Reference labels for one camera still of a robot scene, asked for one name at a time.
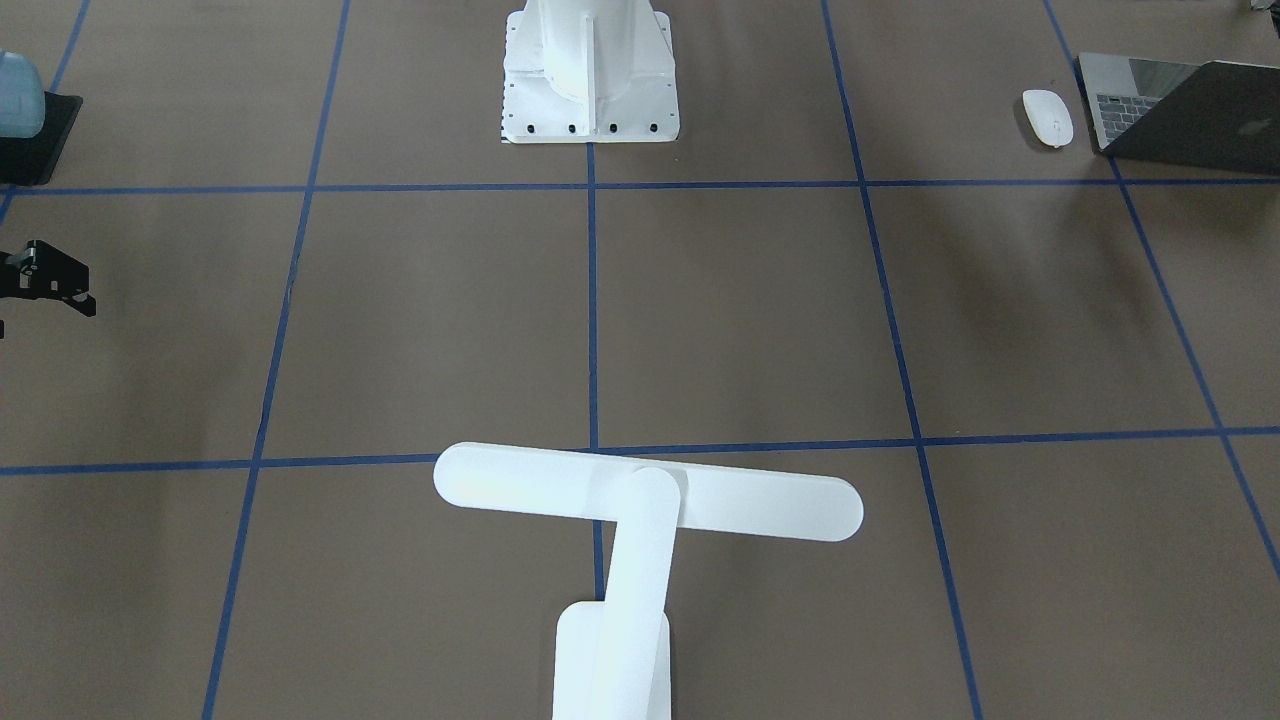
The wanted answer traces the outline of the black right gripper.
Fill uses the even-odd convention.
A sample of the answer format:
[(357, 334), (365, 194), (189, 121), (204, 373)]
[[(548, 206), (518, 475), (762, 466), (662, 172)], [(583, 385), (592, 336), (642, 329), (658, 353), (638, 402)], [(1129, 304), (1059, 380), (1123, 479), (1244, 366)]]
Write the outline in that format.
[(1, 297), (55, 300), (83, 316), (97, 315), (90, 293), (90, 268), (42, 240), (19, 252), (1, 252)]

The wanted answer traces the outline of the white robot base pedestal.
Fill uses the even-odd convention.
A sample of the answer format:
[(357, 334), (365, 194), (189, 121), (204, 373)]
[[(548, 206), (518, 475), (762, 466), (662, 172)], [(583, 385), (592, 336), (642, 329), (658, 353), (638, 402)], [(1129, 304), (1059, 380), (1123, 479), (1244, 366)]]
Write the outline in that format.
[(649, 1), (527, 1), (506, 18), (506, 143), (667, 143), (681, 117), (671, 19)]

